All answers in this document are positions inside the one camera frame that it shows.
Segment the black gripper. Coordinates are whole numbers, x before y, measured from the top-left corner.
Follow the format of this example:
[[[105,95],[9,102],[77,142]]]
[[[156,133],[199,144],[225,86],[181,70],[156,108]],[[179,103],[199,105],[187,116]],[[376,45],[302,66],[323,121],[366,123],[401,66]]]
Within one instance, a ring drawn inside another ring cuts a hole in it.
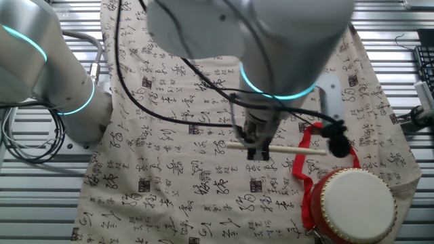
[[[248,161],[270,160],[268,145],[273,140],[278,127],[279,120],[275,118],[267,121],[256,117],[245,119],[242,144],[248,148]]]

